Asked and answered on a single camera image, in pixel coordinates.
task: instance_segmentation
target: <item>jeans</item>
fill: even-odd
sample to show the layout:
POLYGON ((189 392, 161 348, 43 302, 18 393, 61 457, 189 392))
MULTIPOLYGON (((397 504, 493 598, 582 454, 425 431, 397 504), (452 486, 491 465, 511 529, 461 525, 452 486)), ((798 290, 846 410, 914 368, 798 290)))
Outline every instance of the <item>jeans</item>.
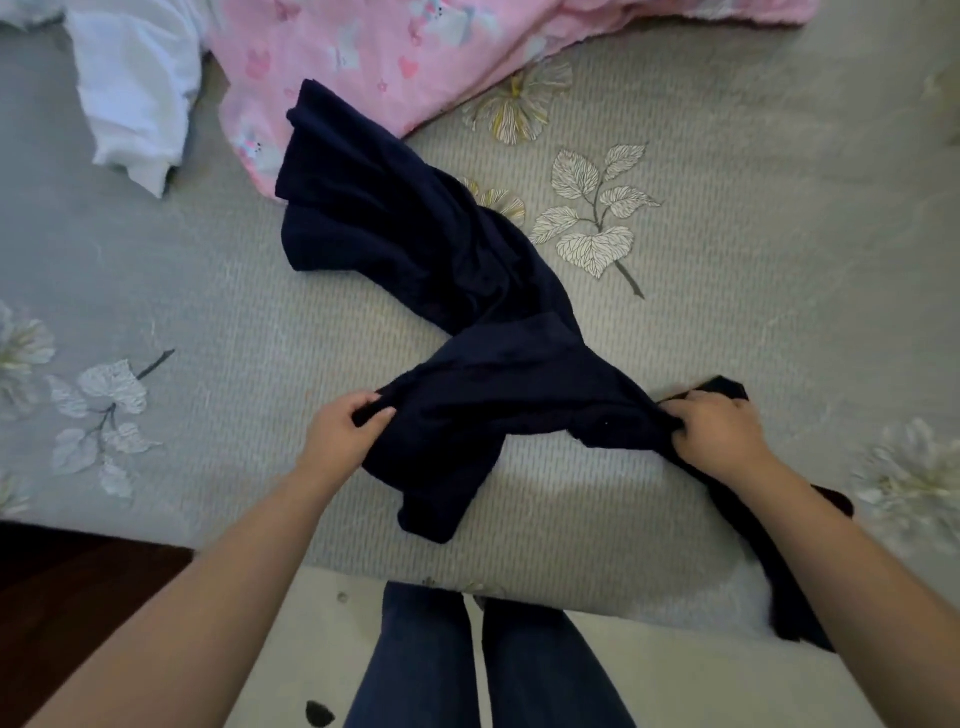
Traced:
MULTIPOLYGON (((495 728, 636 728, 563 612, 488 599, 483 652, 495 728)), ((480 728, 461 595, 387 585, 380 640, 345 726, 480 728)))

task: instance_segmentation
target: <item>dark clothing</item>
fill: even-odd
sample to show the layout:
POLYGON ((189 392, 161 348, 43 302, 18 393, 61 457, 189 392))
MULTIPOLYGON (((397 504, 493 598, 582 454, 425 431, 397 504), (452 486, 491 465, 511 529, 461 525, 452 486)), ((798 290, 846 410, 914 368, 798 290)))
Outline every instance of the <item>dark clothing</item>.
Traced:
MULTIPOLYGON (((483 622, 496 728, 635 728, 616 688, 556 609, 489 599, 483 622)), ((390 583, 383 628, 345 728, 480 728, 464 598, 390 583)))
MULTIPOLYGON (((364 468, 404 494, 405 530, 449 541, 507 435, 566 430, 590 448, 650 449, 703 482, 754 549, 777 634, 829 648, 760 523, 680 460, 670 438, 682 423, 587 347, 563 286, 523 232, 315 82, 304 82, 288 116, 294 134, 276 194, 290 203, 282 238, 291 265, 359 271, 452 336, 354 417, 360 425, 397 409, 364 468)), ((746 398, 722 377, 705 388, 746 398)))

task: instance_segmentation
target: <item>forearm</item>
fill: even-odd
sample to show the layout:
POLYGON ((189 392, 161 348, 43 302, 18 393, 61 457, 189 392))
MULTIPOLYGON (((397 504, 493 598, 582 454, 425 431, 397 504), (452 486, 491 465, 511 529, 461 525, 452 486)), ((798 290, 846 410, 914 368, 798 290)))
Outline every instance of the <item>forearm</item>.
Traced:
POLYGON ((223 725, 335 490, 288 475, 110 637, 30 728, 223 725))
POLYGON ((884 721, 960 725, 957 612, 782 464, 734 486, 884 721))

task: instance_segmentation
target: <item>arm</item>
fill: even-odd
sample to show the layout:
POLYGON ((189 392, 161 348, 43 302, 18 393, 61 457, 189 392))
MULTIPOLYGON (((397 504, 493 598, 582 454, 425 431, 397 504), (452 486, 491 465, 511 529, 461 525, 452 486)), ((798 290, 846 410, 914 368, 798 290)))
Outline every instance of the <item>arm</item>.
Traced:
POLYGON ((663 408, 684 421, 680 456, 763 524, 884 722, 960 725, 960 614, 773 455, 749 402, 692 392, 663 408))
POLYGON ((29 728, 221 726, 253 668, 317 522, 395 414, 350 415, 377 395, 322 408, 294 470, 120 627, 29 728))

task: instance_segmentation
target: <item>gray mattress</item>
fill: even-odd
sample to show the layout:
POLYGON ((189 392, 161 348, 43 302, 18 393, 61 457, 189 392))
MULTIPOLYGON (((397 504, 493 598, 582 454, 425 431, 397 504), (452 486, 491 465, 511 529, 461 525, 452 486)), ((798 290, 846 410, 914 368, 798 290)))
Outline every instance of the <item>gray mattress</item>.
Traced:
MULTIPOLYGON (((596 279, 556 240, 540 246, 588 344, 652 394, 714 374, 745 382, 776 451, 844 489, 884 425, 960 432, 960 148, 955 117, 922 99, 958 52, 952 0, 833 0, 802 31, 646 23, 562 53, 573 85, 536 141, 506 146, 454 110, 411 144, 515 192, 528 232, 549 207, 583 202, 551 186, 561 150, 599 162, 646 144, 617 181, 661 202, 618 222, 645 300, 615 267, 596 279)), ((290 269, 283 208, 220 133, 213 61, 161 202, 89 164, 74 73, 62 29, 0 29, 0 300, 57 337, 41 384, 176 349, 145 380, 146 411, 123 418, 163 447, 124 460, 131 500, 94 470, 53 476, 54 437, 79 425, 48 404, 0 424, 0 467, 30 497, 21 520, 201 546, 290 467, 316 404, 390 381, 445 336, 357 275, 290 269)), ((403 533, 399 504, 359 473, 308 563, 767 632, 756 560, 656 455, 510 438, 446 546, 403 533)))

